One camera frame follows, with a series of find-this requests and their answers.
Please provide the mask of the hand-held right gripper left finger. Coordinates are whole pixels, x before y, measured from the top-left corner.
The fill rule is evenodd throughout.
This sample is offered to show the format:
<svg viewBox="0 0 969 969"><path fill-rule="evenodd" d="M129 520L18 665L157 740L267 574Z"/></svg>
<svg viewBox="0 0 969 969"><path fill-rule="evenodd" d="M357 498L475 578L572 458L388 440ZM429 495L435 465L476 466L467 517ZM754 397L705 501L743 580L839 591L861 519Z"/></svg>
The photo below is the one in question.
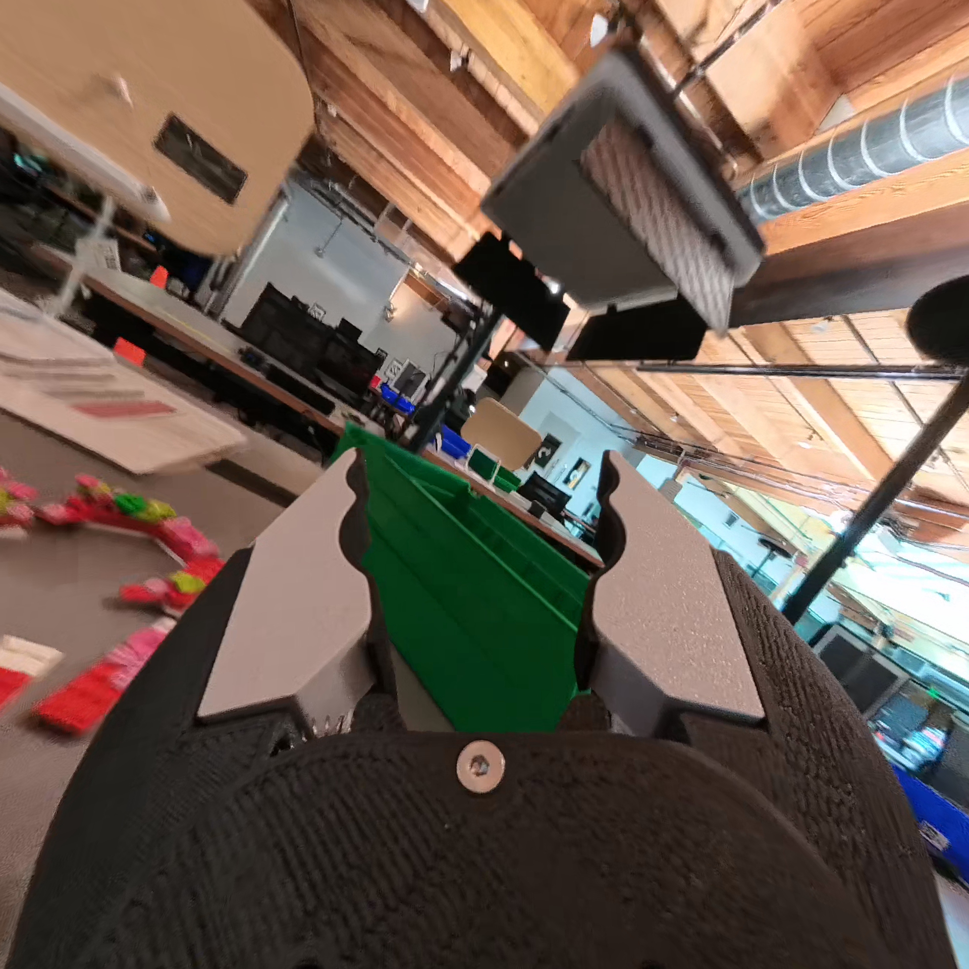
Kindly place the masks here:
<svg viewBox="0 0 969 969"><path fill-rule="evenodd" d="M370 548L365 455L352 448L250 547L201 694L205 722L271 709L337 729L371 691L395 699L392 648Z"/></svg>

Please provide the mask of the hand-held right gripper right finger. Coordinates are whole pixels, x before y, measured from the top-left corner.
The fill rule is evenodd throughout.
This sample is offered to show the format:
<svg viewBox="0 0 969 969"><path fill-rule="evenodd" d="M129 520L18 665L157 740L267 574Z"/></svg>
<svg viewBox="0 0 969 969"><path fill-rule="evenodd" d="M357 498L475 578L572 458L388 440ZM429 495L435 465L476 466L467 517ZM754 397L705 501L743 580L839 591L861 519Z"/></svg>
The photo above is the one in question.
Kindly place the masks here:
<svg viewBox="0 0 969 969"><path fill-rule="evenodd" d="M575 680L620 733L659 736L695 713L757 727L765 709L713 549L618 452L605 452L596 548Z"/></svg>

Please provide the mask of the red pink lego heart assembly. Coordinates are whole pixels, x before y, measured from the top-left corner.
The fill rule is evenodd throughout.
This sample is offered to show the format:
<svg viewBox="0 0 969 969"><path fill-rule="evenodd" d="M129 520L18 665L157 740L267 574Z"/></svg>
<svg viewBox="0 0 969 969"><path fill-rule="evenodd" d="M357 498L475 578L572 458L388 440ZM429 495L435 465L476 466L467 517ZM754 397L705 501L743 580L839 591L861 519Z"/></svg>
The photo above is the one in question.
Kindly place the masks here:
<svg viewBox="0 0 969 969"><path fill-rule="evenodd" d="M121 586L117 600L173 619L187 611L225 563L212 539L166 502L115 489L100 478L78 475L72 493L61 501L44 503L35 489L2 469L2 535L24 535L38 522L75 531L115 532L159 547L176 563L176 570Z"/></svg>

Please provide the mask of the red lego plate section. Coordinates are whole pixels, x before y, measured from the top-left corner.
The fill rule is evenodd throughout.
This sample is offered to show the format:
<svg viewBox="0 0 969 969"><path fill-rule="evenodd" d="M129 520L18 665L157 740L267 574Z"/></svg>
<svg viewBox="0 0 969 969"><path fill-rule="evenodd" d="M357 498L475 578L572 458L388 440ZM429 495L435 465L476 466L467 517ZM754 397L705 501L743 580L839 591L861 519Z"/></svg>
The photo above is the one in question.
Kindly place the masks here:
<svg viewBox="0 0 969 969"><path fill-rule="evenodd" d="M163 617L142 627L41 699L30 712L40 728L66 736L83 736L97 728L176 626Z"/></svg>

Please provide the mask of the white red lego piece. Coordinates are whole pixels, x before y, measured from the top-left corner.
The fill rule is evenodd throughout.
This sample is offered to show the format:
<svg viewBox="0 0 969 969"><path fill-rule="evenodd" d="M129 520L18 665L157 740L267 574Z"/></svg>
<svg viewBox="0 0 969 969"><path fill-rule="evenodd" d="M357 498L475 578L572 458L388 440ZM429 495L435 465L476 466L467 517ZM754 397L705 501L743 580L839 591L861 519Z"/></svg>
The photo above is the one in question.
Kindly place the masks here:
<svg viewBox="0 0 969 969"><path fill-rule="evenodd" d="M1 710L62 660L62 651L10 634L1 637Z"/></svg>

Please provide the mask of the green plastic bin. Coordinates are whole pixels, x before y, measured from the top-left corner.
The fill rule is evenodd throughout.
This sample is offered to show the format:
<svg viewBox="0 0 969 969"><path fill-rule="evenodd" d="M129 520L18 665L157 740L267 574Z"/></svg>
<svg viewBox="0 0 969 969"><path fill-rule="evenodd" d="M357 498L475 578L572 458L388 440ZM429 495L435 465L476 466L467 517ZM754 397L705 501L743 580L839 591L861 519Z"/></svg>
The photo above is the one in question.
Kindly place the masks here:
<svg viewBox="0 0 969 969"><path fill-rule="evenodd" d="M577 695L589 575L460 478L356 425L391 643L459 732L551 732Z"/></svg>

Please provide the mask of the black monitor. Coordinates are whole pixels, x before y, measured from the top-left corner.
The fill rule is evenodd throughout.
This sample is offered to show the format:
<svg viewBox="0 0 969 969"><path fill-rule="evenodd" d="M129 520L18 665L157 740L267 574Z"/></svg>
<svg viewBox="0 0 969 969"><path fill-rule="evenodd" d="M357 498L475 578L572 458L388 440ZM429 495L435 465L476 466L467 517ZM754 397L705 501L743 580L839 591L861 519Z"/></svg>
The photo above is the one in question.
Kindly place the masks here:
<svg viewBox="0 0 969 969"><path fill-rule="evenodd" d="M911 678L874 644L840 624L825 626L812 636L809 645L868 721Z"/></svg>

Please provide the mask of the small green bin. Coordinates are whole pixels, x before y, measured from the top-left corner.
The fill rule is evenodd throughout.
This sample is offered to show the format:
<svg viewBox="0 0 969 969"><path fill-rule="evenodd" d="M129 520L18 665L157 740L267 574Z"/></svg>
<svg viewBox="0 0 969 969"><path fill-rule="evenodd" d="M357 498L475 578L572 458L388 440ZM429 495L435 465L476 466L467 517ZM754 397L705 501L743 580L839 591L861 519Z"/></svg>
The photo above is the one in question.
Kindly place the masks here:
<svg viewBox="0 0 969 969"><path fill-rule="evenodd" d="M466 468L491 487L505 493L514 493L521 486L521 479L514 471L503 466L496 455L478 444L467 454Z"/></svg>

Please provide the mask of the black slanted pole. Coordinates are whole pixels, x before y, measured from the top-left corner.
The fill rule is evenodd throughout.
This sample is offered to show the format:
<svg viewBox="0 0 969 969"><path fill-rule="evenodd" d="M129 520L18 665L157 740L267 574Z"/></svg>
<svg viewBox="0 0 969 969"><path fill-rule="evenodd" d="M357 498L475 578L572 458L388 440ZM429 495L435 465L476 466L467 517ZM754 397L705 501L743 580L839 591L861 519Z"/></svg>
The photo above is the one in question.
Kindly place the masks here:
<svg viewBox="0 0 969 969"><path fill-rule="evenodd" d="M786 600L782 614L792 626L801 620L846 559L854 553L860 541L890 509L916 472L966 414L967 409L968 375L964 374L932 418L911 441L898 462L869 493L842 532L811 566L800 585Z"/></svg>

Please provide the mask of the small rounded wooden board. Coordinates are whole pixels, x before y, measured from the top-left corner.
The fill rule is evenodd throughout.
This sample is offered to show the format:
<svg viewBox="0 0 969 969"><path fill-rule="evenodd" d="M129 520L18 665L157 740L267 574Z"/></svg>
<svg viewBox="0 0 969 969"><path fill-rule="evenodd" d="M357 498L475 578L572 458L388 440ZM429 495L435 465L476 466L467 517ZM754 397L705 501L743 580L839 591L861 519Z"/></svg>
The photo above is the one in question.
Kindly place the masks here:
<svg viewBox="0 0 969 969"><path fill-rule="evenodd" d="M459 434L472 449L488 452L512 472L525 468L543 442L540 432L490 397L476 403Z"/></svg>

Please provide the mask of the clear plastic bag with papers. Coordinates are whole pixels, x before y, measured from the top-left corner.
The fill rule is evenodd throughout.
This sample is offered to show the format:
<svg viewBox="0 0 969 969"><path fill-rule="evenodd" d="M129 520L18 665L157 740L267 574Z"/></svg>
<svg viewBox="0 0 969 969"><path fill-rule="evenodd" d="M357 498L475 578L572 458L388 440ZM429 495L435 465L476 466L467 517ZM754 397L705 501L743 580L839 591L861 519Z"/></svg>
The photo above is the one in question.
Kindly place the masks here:
<svg viewBox="0 0 969 969"><path fill-rule="evenodd" d="M219 415L6 290L1 407L139 476L205 466L247 446Z"/></svg>

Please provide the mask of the row of dark monitors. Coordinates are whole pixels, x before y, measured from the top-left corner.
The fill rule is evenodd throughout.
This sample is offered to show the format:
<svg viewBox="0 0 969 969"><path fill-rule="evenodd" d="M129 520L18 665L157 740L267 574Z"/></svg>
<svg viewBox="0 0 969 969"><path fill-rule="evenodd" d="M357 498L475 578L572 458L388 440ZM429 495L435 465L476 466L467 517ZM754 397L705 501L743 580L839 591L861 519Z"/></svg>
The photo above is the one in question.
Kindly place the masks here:
<svg viewBox="0 0 969 969"><path fill-rule="evenodd" d="M308 306L266 284L239 328L241 339L308 381L324 377L363 394L384 359L357 337L315 318Z"/></svg>

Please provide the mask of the black tripod pole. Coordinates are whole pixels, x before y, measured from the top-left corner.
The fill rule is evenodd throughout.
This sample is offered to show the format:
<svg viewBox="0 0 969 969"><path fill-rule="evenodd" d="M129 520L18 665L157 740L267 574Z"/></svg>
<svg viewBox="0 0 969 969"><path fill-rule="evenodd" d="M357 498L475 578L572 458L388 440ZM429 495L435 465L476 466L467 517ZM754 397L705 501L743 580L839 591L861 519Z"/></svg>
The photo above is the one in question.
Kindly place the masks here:
<svg viewBox="0 0 969 969"><path fill-rule="evenodd" d="M502 320L503 316L497 308L485 304L480 309L463 341L456 344L447 357L443 374L433 378L430 390L416 404L405 429L398 435L397 442L406 451L421 454L431 442L465 378L478 360L489 353L491 339Z"/></svg>

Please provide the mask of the long workbench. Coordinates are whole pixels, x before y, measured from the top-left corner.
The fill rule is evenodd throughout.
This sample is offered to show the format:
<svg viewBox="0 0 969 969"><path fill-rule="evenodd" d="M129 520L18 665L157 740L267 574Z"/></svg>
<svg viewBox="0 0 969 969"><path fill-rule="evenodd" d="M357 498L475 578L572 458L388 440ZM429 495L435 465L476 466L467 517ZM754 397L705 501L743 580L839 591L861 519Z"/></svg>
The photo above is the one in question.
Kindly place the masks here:
<svg viewBox="0 0 969 969"><path fill-rule="evenodd" d="M121 337L259 422L278 426L276 418L286 412L300 426L323 428L325 441L339 437L348 423L383 434L373 420L282 363L268 359L268 374L250 365L242 357L252 351L246 341L165 290L97 267L85 272L81 282L92 294L85 314L103 344L113 345Z"/></svg>

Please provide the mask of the black horizontal rod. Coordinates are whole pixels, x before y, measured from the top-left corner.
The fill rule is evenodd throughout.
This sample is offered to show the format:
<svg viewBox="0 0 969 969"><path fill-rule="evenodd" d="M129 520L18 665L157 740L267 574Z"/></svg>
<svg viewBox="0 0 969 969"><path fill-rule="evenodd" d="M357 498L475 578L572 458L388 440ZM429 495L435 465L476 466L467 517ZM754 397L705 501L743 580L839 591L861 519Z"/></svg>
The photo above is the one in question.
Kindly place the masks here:
<svg viewBox="0 0 969 969"><path fill-rule="evenodd" d="M637 373L666 376L779 378L818 380L871 380L887 382L958 382L967 376L967 368L940 364L903 366L891 364L660 364L645 362Z"/></svg>

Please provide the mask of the black hanging panel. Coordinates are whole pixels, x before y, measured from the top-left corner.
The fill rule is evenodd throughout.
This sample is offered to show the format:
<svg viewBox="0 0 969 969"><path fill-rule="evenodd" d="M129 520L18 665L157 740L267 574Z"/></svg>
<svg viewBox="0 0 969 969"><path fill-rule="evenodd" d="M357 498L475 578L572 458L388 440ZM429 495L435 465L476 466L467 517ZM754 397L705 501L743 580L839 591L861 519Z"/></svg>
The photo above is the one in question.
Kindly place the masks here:
<svg viewBox="0 0 969 969"><path fill-rule="evenodd" d="M550 352L570 312L534 265L518 258L508 239L488 232L452 266L454 275L542 350Z"/></svg>
<svg viewBox="0 0 969 969"><path fill-rule="evenodd" d="M590 317L568 351L568 361L680 362L696 357L708 326L678 296Z"/></svg>

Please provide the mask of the blue storage bin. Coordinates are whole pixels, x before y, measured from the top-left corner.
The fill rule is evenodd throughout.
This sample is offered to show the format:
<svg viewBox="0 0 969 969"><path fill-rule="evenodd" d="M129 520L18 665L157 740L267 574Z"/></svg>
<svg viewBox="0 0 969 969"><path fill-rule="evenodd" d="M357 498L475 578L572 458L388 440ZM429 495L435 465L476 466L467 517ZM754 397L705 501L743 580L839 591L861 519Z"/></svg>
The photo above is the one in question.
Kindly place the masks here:
<svg viewBox="0 0 969 969"><path fill-rule="evenodd" d="M968 887L968 815L909 772L891 768L905 793L933 863L952 881Z"/></svg>

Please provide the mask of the black round lamp head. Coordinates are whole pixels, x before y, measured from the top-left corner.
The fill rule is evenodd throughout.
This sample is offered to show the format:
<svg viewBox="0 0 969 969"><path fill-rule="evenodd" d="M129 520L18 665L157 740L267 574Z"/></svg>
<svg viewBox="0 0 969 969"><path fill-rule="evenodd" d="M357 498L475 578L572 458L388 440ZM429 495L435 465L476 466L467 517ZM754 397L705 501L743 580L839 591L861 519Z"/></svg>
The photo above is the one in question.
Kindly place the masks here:
<svg viewBox="0 0 969 969"><path fill-rule="evenodd" d="M968 367L968 276L939 284L909 310L905 330L926 359Z"/></svg>

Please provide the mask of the grey overhead light panel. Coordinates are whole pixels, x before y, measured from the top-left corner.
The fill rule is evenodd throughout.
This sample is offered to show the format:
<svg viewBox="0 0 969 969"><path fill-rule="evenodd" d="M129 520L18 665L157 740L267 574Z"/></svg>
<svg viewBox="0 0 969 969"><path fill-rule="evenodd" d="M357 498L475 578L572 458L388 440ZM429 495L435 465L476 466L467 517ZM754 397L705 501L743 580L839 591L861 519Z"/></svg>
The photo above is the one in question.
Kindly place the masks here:
<svg viewBox="0 0 969 969"><path fill-rule="evenodd" d="M724 333L765 244L670 92L612 48L480 203L526 260L588 311L671 305Z"/></svg>

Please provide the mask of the silver ventilation duct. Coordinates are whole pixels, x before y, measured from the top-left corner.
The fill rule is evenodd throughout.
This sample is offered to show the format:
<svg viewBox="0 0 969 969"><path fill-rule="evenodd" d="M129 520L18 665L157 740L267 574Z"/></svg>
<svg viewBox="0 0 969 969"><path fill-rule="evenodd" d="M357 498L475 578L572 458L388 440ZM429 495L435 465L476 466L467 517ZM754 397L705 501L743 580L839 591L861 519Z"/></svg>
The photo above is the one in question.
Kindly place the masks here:
<svg viewBox="0 0 969 969"><path fill-rule="evenodd" d="M952 74L927 94L775 164L737 192L756 225L767 224L968 146L968 76Z"/></svg>

